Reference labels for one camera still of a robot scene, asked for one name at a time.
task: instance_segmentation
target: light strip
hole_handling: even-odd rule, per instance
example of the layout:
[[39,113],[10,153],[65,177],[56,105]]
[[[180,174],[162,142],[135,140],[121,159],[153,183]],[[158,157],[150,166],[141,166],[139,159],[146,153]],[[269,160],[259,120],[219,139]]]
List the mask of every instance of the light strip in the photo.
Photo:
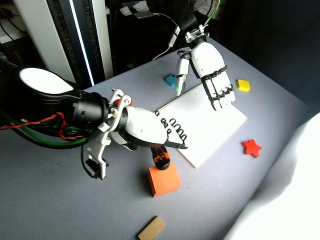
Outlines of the light strip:
[[81,49],[82,49],[82,54],[83,54],[83,57],[84,57],[85,65],[86,65],[86,68],[87,68],[88,73],[89,73],[91,84],[92,84],[92,86],[94,86],[95,83],[94,83],[94,79],[93,79],[92,74],[91,74],[91,69],[90,69],[88,58],[87,58],[87,53],[86,53],[84,41],[82,40],[82,35],[81,35],[79,23],[78,23],[78,18],[77,18],[77,14],[76,14],[75,5],[74,5],[73,0],[69,0],[69,2],[70,2],[70,6],[71,6],[72,15],[73,15],[73,20],[74,20],[74,23],[75,23],[76,32],[78,33],[78,38],[79,38],[79,41],[80,41],[80,45],[81,45]]

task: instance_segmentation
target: robotic hand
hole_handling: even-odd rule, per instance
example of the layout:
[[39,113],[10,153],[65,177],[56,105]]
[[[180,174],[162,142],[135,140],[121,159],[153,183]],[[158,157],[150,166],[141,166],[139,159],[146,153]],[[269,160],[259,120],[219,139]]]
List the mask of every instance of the robotic hand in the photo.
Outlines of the robotic hand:
[[[133,107],[131,97],[120,89],[112,89],[108,100],[96,92],[77,89],[53,72],[34,67],[15,68],[8,78],[0,81],[0,114],[7,124],[0,133],[12,129],[26,140],[52,149],[82,146],[83,167],[93,178],[106,177],[108,163],[102,155],[112,139],[130,151],[138,146],[151,148],[159,170],[170,164],[165,146],[187,148],[185,138],[171,132],[164,118]],[[69,142],[51,142],[36,132]]]
[[204,27],[185,34],[190,50],[178,51],[180,59],[176,67],[176,95],[184,91],[189,72],[189,62],[194,74],[201,79],[205,92],[214,110],[218,111],[236,100],[234,88],[226,73],[227,66],[219,51],[207,42]]

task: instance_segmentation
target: red star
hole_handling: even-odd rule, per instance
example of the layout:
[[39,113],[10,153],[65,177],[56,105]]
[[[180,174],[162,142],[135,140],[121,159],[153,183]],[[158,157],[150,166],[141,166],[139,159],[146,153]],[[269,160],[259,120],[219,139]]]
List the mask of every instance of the red star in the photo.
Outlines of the red star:
[[257,145],[254,139],[251,139],[250,141],[244,141],[242,146],[244,147],[244,154],[250,154],[254,158],[259,157],[259,151],[262,149],[262,147]]

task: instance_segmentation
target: yellow cube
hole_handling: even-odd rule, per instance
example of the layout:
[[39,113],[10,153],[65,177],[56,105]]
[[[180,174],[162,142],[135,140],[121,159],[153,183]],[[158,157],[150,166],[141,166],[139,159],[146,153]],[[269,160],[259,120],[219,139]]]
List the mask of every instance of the yellow cube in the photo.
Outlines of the yellow cube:
[[247,80],[238,79],[236,81],[236,85],[237,85],[238,89],[241,91],[249,92],[251,89],[250,82]]

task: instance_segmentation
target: orange block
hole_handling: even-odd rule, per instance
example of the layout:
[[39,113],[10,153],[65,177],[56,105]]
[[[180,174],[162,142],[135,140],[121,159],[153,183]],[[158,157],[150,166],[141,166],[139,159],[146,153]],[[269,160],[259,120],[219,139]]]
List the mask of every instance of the orange block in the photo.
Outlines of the orange block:
[[149,180],[154,197],[174,192],[182,185],[176,165],[172,161],[166,170],[158,170],[155,166],[149,167]]

